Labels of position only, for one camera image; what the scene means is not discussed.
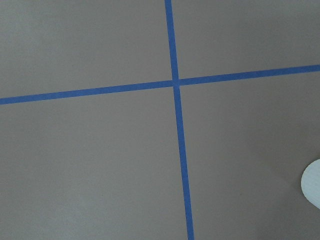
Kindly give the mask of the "white mug with handle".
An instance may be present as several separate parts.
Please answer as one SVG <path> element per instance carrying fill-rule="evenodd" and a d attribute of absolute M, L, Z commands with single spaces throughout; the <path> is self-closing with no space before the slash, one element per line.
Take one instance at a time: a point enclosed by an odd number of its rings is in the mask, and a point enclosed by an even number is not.
<path fill-rule="evenodd" d="M 305 198 L 320 208 L 320 160 L 310 163 L 301 176 L 301 190 Z"/>

